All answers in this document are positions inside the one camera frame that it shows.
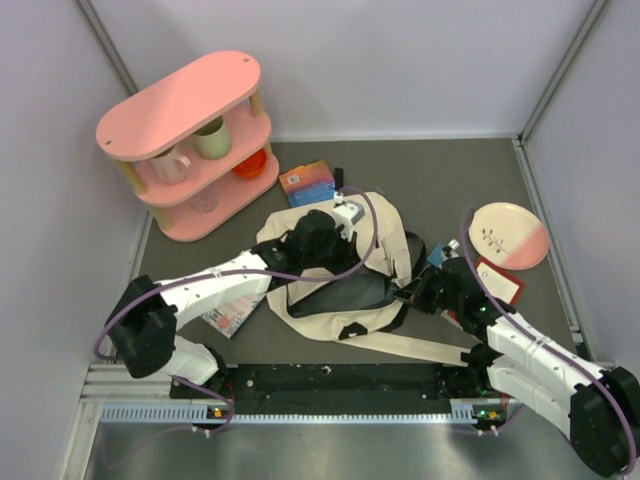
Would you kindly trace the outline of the cream canvas backpack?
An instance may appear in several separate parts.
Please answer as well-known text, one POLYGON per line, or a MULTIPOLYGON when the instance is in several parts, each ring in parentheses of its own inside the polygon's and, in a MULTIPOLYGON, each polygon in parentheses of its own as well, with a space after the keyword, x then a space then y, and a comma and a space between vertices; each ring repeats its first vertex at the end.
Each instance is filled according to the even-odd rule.
POLYGON ((422 239, 404 229, 401 216, 382 195, 360 199, 364 217, 355 227, 352 264, 358 271, 340 280, 294 281, 266 294, 271 311, 303 337, 390 355, 464 366, 464 347, 395 335, 409 306, 395 293, 427 266, 422 239))

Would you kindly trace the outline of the red cream book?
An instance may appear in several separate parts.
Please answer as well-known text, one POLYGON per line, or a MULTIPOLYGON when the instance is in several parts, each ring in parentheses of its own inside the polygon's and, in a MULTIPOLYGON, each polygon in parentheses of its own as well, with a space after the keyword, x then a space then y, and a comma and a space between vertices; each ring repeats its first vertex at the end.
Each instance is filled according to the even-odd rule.
MULTIPOLYGON (((465 265, 465 268, 467 267, 466 261, 462 257, 459 257, 446 260, 442 267, 462 266, 462 264, 465 265)), ((508 273, 506 270, 489 262, 484 257, 480 257, 476 261, 475 268, 482 280, 482 283, 488 288, 489 292, 494 297, 511 306, 516 304, 525 286, 521 280, 508 273)), ((443 310, 440 315, 452 324, 459 323, 453 311, 443 310)))

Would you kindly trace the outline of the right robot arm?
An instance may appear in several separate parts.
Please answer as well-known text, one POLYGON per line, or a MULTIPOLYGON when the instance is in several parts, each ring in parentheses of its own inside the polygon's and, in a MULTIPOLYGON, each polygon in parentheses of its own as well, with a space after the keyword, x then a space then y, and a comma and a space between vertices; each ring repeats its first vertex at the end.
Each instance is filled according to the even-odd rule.
POLYGON ((556 427, 593 472, 630 473, 639 457, 639 382, 623 367, 584 360, 492 296, 462 258, 426 267, 396 298, 424 313, 446 310, 478 339, 462 355, 476 394, 495 390, 556 427))

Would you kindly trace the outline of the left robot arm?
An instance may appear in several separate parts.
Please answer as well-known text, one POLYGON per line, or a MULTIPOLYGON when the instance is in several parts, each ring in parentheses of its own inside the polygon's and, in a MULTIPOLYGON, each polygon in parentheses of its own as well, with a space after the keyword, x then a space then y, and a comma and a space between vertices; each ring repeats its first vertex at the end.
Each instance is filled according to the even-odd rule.
POLYGON ((312 209, 278 238, 236 258, 177 280, 143 275, 126 288, 106 323, 116 353, 134 379, 162 372, 194 385, 205 396, 226 387, 223 362, 213 350, 178 336, 190 321, 246 296, 262 296, 321 268, 337 280, 361 266, 356 223, 365 215, 356 202, 330 212, 312 209))

